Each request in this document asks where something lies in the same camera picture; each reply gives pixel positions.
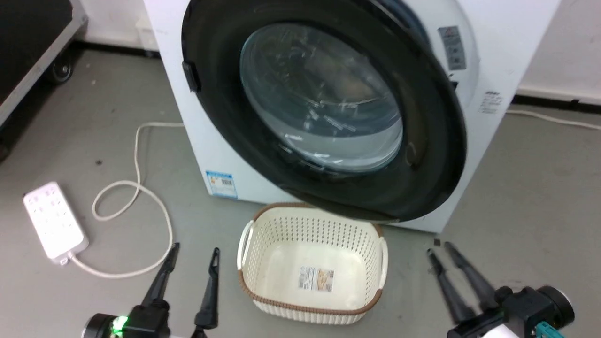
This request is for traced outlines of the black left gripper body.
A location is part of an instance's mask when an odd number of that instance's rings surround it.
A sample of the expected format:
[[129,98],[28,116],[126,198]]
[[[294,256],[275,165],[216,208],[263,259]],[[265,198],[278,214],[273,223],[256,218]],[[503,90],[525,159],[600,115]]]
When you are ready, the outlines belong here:
[[170,306],[166,301],[136,305],[127,316],[97,313],[82,330],[84,338],[170,338]]

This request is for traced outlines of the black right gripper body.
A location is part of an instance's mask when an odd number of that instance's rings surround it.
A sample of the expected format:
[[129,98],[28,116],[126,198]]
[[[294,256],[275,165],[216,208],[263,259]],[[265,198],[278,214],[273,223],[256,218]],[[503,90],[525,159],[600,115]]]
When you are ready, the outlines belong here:
[[562,338],[560,330],[575,320],[569,298],[545,285],[513,292],[500,287],[494,294],[500,306],[448,330],[449,338]]

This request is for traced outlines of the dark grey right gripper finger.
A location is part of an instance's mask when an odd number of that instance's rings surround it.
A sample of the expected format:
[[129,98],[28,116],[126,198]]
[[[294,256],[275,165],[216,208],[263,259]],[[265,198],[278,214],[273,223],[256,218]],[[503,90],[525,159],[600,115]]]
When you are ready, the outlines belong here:
[[434,276],[437,278],[442,297],[453,323],[461,324],[472,320],[475,317],[474,310],[464,302],[457,289],[453,286],[447,276],[447,270],[442,265],[440,259],[438,259],[434,250],[429,248],[426,254]]
[[497,307],[497,302],[494,299],[495,289],[493,285],[476,269],[466,257],[459,252],[454,244],[451,242],[445,242],[444,248],[446,249],[449,257],[451,257],[455,266],[463,272],[466,280],[472,287],[478,301],[479,308],[483,312],[491,310]]

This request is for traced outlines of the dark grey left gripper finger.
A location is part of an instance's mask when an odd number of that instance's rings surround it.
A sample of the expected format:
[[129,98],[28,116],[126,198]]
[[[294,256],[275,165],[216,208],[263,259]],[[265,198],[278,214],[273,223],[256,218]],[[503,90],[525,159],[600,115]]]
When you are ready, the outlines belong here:
[[219,270],[220,250],[215,247],[208,266],[208,284],[194,319],[196,330],[211,330],[218,326]]
[[167,257],[159,268],[157,275],[142,300],[142,306],[148,307],[153,304],[167,303],[164,300],[164,295],[167,289],[168,278],[176,267],[179,251],[180,243],[176,242],[170,248]]

